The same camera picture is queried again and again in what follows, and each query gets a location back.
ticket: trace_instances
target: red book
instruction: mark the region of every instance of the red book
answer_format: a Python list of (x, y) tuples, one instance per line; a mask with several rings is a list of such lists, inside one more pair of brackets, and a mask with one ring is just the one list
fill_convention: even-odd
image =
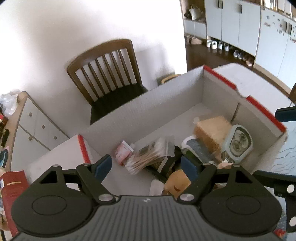
[(7, 218), (8, 227), (11, 235), (14, 237), (18, 234), (18, 230), (11, 217), (11, 207), (13, 202), (29, 187), (24, 171), (6, 172), (0, 177), (1, 194), (3, 206)]

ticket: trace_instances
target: black chair seat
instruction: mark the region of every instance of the black chair seat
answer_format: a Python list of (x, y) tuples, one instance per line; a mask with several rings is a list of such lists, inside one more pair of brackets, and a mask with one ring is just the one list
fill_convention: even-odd
[(145, 92), (147, 92), (147, 89), (144, 86), (132, 84), (118, 88), (98, 98), (91, 107), (91, 124)]

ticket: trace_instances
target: chair slat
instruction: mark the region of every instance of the chair slat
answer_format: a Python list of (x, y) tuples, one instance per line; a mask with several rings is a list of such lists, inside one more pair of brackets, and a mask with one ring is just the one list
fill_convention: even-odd
[(102, 69), (102, 67), (101, 67), (101, 65), (100, 65), (100, 63), (99, 63), (99, 61), (98, 61), (98, 59), (95, 59), (94, 61), (96, 62), (96, 65), (97, 65), (97, 67), (98, 67), (98, 69), (99, 69), (99, 71), (100, 71), (101, 76), (103, 77), (103, 80), (104, 80), (104, 82), (105, 82), (105, 84), (106, 84), (108, 90), (111, 92), (112, 89), (111, 89), (111, 87), (110, 87), (110, 84), (109, 84), (109, 82), (108, 82), (108, 80), (107, 80), (107, 78), (106, 78), (106, 75), (105, 75), (105, 73), (104, 73), (104, 71), (103, 71), (103, 69)]
[(117, 62), (116, 62), (116, 60), (115, 60), (115, 58), (114, 58), (114, 55), (113, 55), (112, 52), (109, 53), (109, 55), (110, 55), (110, 57), (111, 57), (111, 59), (112, 59), (112, 62), (113, 62), (114, 67), (115, 67), (115, 70), (116, 70), (117, 75), (118, 75), (118, 77), (119, 77), (119, 79), (120, 79), (120, 82), (122, 83), (122, 86), (124, 86), (124, 81), (123, 81), (122, 75), (121, 75), (121, 73), (120, 73), (120, 69), (119, 69), (119, 67), (118, 67), (118, 64), (117, 64)]
[(89, 70), (91, 71), (94, 79), (96, 80), (96, 83), (98, 84), (100, 90), (102, 91), (103, 94), (106, 94), (106, 92), (103, 89), (103, 86), (102, 86), (101, 82), (99, 81), (98, 76), (96, 75), (96, 72), (94, 71), (93, 67), (91, 66), (91, 63), (88, 63), (87, 65), (89, 66)]
[(109, 72), (109, 75), (110, 75), (110, 77), (111, 77), (111, 79), (113, 81), (113, 84), (115, 85), (116, 89), (118, 89), (118, 85), (116, 83), (115, 77), (114, 77), (114, 75), (112, 73), (112, 70), (110, 68), (110, 65), (108, 64), (108, 61), (107, 61), (105, 55), (103, 55), (102, 58), (103, 58), (103, 61), (104, 61), (105, 66), (106, 66), (106, 68), (107, 68), (107, 70)]
[(127, 77), (127, 79), (128, 79), (128, 82), (129, 82), (130, 84), (132, 84), (132, 82), (131, 82), (131, 78), (130, 78), (129, 73), (128, 73), (128, 69), (127, 69), (127, 67), (126, 67), (126, 63), (125, 63), (124, 58), (123, 58), (122, 53), (121, 53), (121, 50), (119, 49), (119, 50), (117, 50), (117, 52), (118, 52), (118, 54), (119, 54), (119, 58), (120, 58), (120, 60), (121, 60), (121, 63), (122, 63), (122, 66), (123, 66), (124, 72), (126, 73), (126, 77)]
[(100, 98), (99, 95), (98, 95), (98, 92), (96, 91), (94, 85), (92, 84), (91, 80), (89, 79), (89, 77), (88, 77), (87, 73), (85, 72), (84, 68), (81, 67), (80, 69), (81, 69), (86, 81), (88, 82), (89, 86), (91, 87), (91, 90), (94, 92), (94, 94), (96, 95), (97, 98)]

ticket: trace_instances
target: shoe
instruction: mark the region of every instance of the shoe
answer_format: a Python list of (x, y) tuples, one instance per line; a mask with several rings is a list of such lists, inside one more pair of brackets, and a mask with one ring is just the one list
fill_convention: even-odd
[(239, 53), (239, 56), (238, 56), (239, 60), (242, 60), (243, 55), (244, 55), (243, 51)]
[(200, 40), (200, 39), (197, 38), (197, 37), (192, 37), (192, 39), (191, 39), (191, 44), (192, 44), (192, 45), (200, 45), (200, 44), (202, 44), (202, 40)]
[(244, 55), (243, 55), (243, 57), (242, 57), (242, 60), (244, 61), (244, 62), (246, 62), (247, 61), (247, 59), (248, 59), (248, 54), (247, 53), (245, 53)]
[(229, 51), (229, 44), (227, 44), (227, 43), (224, 43), (224, 50), (225, 50), (226, 52), (228, 52), (228, 51)]
[(253, 65), (253, 62), (254, 62), (254, 59), (250, 56), (249, 58), (248, 58), (248, 60), (246, 61), (246, 64), (247, 64), (247, 66), (252, 66)]
[(223, 49), (223, 42), (222, 41), (219, 41), (219, 44), (218, 44), (218, 49), (222, 50)]
[(191, 35), (187, 35), (186, 36), (186, 44), (189, 45), (190, 44), (190, 40), (191, 40), (192, 36)]
[(207, 47), (208, 47), (208, 48), (211, 48), (211, 44), (212, 44), (212, 40), (208, 39), (208, 40), (207, 40)]
[(237, 57), (239, 56), (239, 51), (238, 51), (238, 50), (235, 50), (234, 53), (233, 53), (233, 56), (234, 56), (235, 58), (237, 58)]
[(212, 41), (212, 49), (217, 49), (217, 41)]

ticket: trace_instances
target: plastic bag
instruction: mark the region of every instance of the plastic bag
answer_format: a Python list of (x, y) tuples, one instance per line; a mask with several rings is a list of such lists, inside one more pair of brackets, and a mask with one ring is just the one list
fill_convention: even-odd
[(202, 16), (202, 12), (201, 12), (200, 8), (194, 4), (191, 5), (191, 9), (189, 9), (189, 12), (192, 16), (192, 20), (197, 20), (197, 19), (201, 18), (201, 16)]
[(3, 115), (9, 119), (17, 109), (17, 95), (5, 94), (0, 96)]
[(125, 167), (131, 174), (137, 174), (144, 167), (158, 162), (159, 158), (165, 156), (175, 156), (173, 137), (160, 137), (143, 147), (128, 159)]

